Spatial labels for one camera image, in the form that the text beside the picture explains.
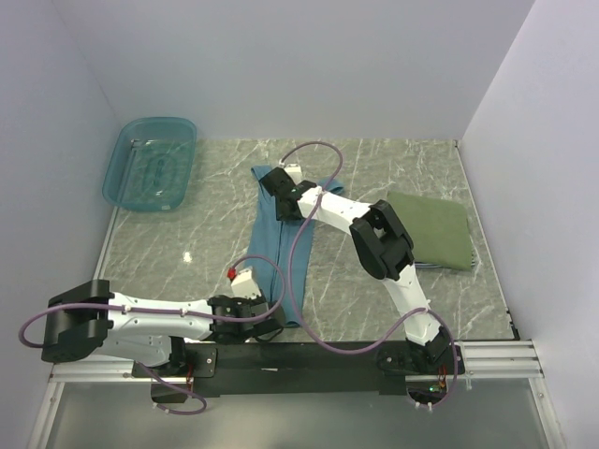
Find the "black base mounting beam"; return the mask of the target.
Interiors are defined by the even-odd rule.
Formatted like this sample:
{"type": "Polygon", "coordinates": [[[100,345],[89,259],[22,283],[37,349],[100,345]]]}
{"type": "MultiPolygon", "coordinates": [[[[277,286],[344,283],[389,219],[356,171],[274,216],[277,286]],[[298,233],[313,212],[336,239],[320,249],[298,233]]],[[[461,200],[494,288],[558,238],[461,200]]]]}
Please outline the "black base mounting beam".
{"type": "Polygon", "coordinates": [[[178,368],[204,398],[253,394],[377,392],[405,396],[410,377],[440,381],[465,373],[461,348],[447,345],[432,359],[405,340],[385,341],[359,355],[339,355],[315,342],[187,343],[178,368]]]}

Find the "aluminium extrusion frame rail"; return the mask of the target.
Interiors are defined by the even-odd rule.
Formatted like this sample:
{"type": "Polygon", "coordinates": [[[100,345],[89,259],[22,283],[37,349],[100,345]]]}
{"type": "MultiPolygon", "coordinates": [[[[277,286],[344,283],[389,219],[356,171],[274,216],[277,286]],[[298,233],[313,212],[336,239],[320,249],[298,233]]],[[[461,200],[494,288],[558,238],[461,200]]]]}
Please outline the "aluminium extrusion frame rail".
{"type": "MultiPolygon", "coordinates": [[[[228,264],[244,255],[256,213],[182,208],[117,212],[97,266],[118,289],[181,300],[224,292],[228,264]]],[[[434,270],[422,285],[475,356],[438,410],[375,393],[225,396],[192,417],[152,409],[149,381],[131,364],[94,357],[61,365],[48,448],[562,448],[533,345],[508,339],[504,299],[483,238],[472,273],[434,270]],[[466,322],[475,328],[468,332],[466,322]]]]}

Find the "teal plastic laundry basket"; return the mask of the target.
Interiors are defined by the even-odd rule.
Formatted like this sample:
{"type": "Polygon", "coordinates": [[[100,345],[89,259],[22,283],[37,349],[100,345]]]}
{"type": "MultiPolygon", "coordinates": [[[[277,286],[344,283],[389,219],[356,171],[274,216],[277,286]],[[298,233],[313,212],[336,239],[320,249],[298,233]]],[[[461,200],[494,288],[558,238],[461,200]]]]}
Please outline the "teal plastic laundry basket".
{"type": "Polygon", "coordinates": [[[128,123],[116,141],[102,195],[112,206],[136,212],[178,208],[185,197],[197,144],[196,126],[177,117],[128,123]]]}

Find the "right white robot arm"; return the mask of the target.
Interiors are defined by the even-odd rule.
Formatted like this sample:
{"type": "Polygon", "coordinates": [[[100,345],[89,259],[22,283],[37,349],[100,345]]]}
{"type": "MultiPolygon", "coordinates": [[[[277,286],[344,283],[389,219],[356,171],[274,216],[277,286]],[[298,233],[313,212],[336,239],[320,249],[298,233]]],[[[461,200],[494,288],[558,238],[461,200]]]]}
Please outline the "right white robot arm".
{"type": "Polygon", "coordinates": [[[416,371],[431,373],[444,364],[451,354],[449,333],[431,313],[416,275],[414,243],[388,202],[357,202],[311,181],[296,183],[281,167],[258,180],[274,199],[277,220],[315,219],[349,235],[362,268],[385,286],[402,316],[416,371]]]}

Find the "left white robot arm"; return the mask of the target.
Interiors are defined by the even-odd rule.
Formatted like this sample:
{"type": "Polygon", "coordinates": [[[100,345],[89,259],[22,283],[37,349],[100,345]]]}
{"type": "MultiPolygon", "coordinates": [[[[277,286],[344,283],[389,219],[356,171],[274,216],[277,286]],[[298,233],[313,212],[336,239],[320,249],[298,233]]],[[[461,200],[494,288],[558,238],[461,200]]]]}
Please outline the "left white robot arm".
{"type": "Polygon", "coordinates": [[[174,376],[186,367],[187,340],[238,344],[284,327],[283,308],[256,284],[233,292],[175,303],[113,293],[107,280],[86,282],[49,301],[41,358],[61,364],[108,355],[174,376]]]}

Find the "blue white striped tank top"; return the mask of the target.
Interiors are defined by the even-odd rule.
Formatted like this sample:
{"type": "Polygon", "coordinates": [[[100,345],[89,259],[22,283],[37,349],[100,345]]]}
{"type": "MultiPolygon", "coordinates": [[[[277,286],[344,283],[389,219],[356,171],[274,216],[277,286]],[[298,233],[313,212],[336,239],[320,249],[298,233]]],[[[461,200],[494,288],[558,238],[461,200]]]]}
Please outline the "blue white striped tank top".
{"type": "Polygon", "coordinates": [[[473,251],[414,249],[414,257],[418,268],[447,268],[468,271],[474,268],[477,263],[477,257],[473,251]]]}

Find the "olive green tank top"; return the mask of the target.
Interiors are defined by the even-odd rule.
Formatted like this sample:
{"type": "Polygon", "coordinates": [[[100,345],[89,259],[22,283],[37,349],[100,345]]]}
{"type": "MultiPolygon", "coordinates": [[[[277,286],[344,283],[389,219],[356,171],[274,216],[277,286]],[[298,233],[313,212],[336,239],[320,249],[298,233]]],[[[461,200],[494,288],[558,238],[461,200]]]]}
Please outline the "olive green tank top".
{"type": "Polygon", "coordinates": [[[396,191],[387,193],[387,201],[411,237],[420,266],[472,268],[475,257],[468,214],[461,204],[396,191]]]}

